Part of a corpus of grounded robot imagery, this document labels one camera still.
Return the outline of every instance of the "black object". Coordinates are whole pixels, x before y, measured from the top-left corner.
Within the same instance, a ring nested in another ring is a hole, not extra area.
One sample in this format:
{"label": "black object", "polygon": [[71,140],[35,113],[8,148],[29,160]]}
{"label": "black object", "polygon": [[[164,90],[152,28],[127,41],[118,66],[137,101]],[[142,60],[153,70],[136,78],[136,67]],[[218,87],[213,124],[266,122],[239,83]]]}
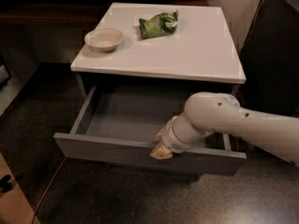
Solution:
{"label": "black object", "polygon": [[266,0],[242,49],[245,108],[291,116],[299,106],[299,0]]}
{"label": "black object", "polygon": [[10,175],[5,175],[0,179],[0,189],[2,189],[3,193],[8,192],[12,188],[11,183],[8,183],[10,178],[11,178]]}

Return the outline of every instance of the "white bowl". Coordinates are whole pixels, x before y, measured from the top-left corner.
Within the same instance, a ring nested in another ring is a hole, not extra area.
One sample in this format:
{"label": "white bowl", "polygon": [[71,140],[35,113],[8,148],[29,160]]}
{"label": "white bowl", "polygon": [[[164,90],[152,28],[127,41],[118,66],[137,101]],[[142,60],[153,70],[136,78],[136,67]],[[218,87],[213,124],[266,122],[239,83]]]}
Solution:
{"label": "white bowl", "polygon": [[94,51],[108,52],[122,42],[122,33],[116,29],[97,29],[85,35],[85,43]]}

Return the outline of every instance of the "floor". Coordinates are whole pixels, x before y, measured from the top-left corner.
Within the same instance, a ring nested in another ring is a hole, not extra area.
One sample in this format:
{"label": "floor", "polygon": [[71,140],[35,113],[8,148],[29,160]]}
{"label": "floor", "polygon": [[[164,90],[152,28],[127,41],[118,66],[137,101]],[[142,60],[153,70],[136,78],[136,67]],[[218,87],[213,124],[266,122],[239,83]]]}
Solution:
{"label": "floor", "polygon": [[[68,65],[42,64],[0,118],[0,152],[33,209],[64,160],[52,137],[70,131],[81,105]],[[67,159],[37,216],[42,224],[297,224],[299,169],[259,149],[247,154],[234,176],[197,181]]]}

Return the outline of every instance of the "green snack bag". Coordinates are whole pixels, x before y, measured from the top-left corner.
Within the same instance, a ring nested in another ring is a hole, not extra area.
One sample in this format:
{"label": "green snack bag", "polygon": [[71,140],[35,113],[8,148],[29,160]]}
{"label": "green snack bag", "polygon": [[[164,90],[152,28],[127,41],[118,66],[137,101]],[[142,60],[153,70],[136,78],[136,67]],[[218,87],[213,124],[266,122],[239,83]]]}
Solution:
{"label": "green snack bag", "polygon": [[141,38],[153,38],[173,34],[178,26],[178,11],[164,12],[150,20],[139,19]]}

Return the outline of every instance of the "gray drawer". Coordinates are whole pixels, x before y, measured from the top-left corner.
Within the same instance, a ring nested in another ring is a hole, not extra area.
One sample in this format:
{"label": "gray drawer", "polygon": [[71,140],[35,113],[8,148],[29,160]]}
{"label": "gray drawer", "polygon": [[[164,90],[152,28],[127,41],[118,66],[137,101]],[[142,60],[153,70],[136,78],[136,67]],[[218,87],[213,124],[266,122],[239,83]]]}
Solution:
{"label": "gray drawer", "polygon": [[170,160],[150,157],[155,135],[182,111],[191,94],[178,87],[152,83],[124,83],[109,89],[94,86],[71,132],[56,133],[54,139],[68,158],[181,174],[233,175],[246,155],[231,151],[228,136],[219,133]]}

